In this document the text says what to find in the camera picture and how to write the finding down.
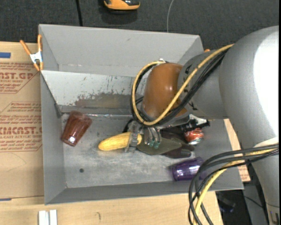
white cable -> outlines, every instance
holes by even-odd
[[[172,7],[174,0],[172,0],[172,2],[170,2],[170,7],[168,10],[168,15],[167,15],[167,32],[169,32],[169,15],[170,15],[170,8]]]

cable bundle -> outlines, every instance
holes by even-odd
[[[221,64],[221,61],[227,52],[229,48],[231,48],[233,44],[225,46],[221,49],[216,50],[215,52],[211,53],[209,56],[207,56],[187,77],[175,97],[172,99],[170,104],[167,106],[167,108],[163,111],[163,113],[155,120],[150,120],[148,117],[146,117],[145,114],[143,114],[137,107],[137,102],[140,101],[139,99],[136,99],[136,90],[138,88],[138,85],[141,82],[142,77],[150,71],[154,66],[161,65],[163,63],[166,63],[165,61],[155,61],[152,63],[147,64],[144,66],[139,73],[137,74],[133,86],[132,86],[132,92],[131,92],[131,107],[132,107],[132,114],[136,121],[141,123],[144,127],[157,127],[162,126],[166,123],[171,122],[175,116],[187,105],[187,103],[190,101],[190,99],[193,97],[195,92],[199,89],[199,87],[203,84],[203,82],[208,78],[208,76]],[[181,101],[179,106],[177,106],[174,109],[171,109],[174,103],[178,100],[179,96],[182,94],[190,80],[194,77],[194,75],[198,72],[199,69],[201,69],[207,62],[211,61],[203,70],[197,81],[194,83],[192,88],[188,91],[187,95],[184,97],[184,99]]]
[[[196,176],[192,179],[191,184],[189,186],[188,196],[189,196],[190,205],[188,210],[188,220],[190,224],[202,225],[197,215],[201,208],[208,223],[210,225],[213,225],[210,217],[208,216],[204,208],[202,201],[210,186],[223,172],[225,172],[227,169],[232,167],[246,165],[267,158],[269,156],[278,155],[278,154],[279,154],[279,145],[275,144],[275,145],[269,145],[269,146],[251,148],[251,149],[225,152],[213,156],[210,159],[206,160],[199,168]],[[200,175],[204,171],[220,164],[225,164],[225,165],[208,174],[205,177],[205,179],[201,183],[199,183]],[[194,207],[194,202],[196,199],[197,199],[197,203],[196,203],[196,207]]]

red object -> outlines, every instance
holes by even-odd
[[[204,133],[201,128],[195,128],[192,131],[187,131],[184,133],[184,137],[189,144],[197,144],[201,142],[204,138]]]
[[[61,140],[66,144],[76,146],[91,124],[92,119],[87,115],[71,111]]]

red plastic cup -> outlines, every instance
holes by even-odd
[[[91,124],[92,119],[87,115],[71,111],[61,140],[73,147],[76,146]]]

wooden table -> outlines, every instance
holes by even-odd
[[[0,42],[0,51],[25,56],[20,43]],[[231,141],[237,146],[236,135],[226,121]],[[204,205],[215,225],[222,225],[215,192],[208,192]],[[0,225],[34,225],[40,210],[57,210],[59,225],[187,225],[188,194],[131,199],[44,205],[44,197],[15,198],[0,202]],[[205,217],[200,213],[201,221]]]

